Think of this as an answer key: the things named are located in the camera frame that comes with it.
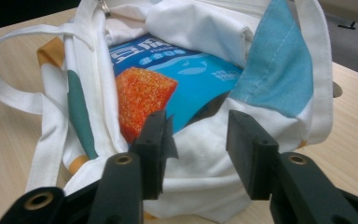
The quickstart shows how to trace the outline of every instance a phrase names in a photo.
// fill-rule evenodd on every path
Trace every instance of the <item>bag handle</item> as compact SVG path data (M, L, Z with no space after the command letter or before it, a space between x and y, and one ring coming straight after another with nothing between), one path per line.
M333 64L324 11L317 0L296 0L301 33L313 68L313 116L309 144L324 141L333 126Z
M61 26L36 25L14 30L0 37L0 44L5 40L22 35L74 35L83 41L89 48L93 49L89 35L80 32L72 23ZM42 93L19 91L8 85L0 75L0 101L13 108L32 114L43 114Z
M72 23L65 23L59 27L42 24L18 29L0 37L0 44L10 38L23 35L73 35L93 50L90 34L80 32L80 29ZM57 159L62 158L68 134L67 117L45 94L16 90L7 84L1 75L0 101L24 112L43 115L42 135L34 151L26 191L40 186L55 186L61 166L61 160Z

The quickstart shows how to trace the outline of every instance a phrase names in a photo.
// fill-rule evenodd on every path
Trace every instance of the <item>table surface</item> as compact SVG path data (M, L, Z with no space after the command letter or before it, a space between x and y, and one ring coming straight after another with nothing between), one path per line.
M75 15L71 9L0 29L10 30L33 24L59 25ZM0 46L0 71L13 87L23 91L43 91L36 49L47 43L49 35L25 36ZM358 73L334 64L335 82L343 95L334 100L334 128L328 139L315 146L298 149L311 157L341 189L358 195ZM22 113L0 103L0 217L23 193L30 171L34 148L41 132L41 118ZM63 186L67 176L62 176ZM145 223L211 223L195 216L147 220ZM254 202L229 223L272 223L269 202Z

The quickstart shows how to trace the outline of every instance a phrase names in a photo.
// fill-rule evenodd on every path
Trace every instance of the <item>blue snack package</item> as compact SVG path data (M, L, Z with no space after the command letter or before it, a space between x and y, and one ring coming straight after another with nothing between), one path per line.
M179 48L152 35L112 46L109 53L116 77L136 67L177 81L165 107L167 116L173 115L175 133L196 121L199 115L213 110L210 108L213 99L224 100L227 92L234 89L242 71L213 55Z

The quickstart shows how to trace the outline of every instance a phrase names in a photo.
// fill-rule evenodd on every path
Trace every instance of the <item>canvas tote bag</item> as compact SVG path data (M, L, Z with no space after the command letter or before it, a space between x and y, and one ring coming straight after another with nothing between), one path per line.
M174 135L179 159L167 161L164 192L145 202L148 213L225 222L250 203L226 153L230 109L252 115L278 141L280 152L320 143L330 133L332 62L317 0L296 0L300 28L284 0L105 3L83 0L75 17L59 27L36 25L0 38L1 43L21 35L58 37L38 52L43 93L13 89L0 76L1 102L42 115L27 190L55 186L61 163L70 169L77 161L81 166L64 189L70 194L98 180L107 158L128 150L117 121L107 47L147 33L244 68L214 116ZM80 100L73 105L73 99ZM73 106L80 106L75 115L80 118L71 117ZM95 154L85 159L89 149Z

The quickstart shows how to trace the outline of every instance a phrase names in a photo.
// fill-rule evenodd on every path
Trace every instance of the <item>blue fabric panel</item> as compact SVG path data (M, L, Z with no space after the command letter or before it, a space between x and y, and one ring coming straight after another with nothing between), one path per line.
M312 61L285 0L272 0L229 97L295 118L313 94Z

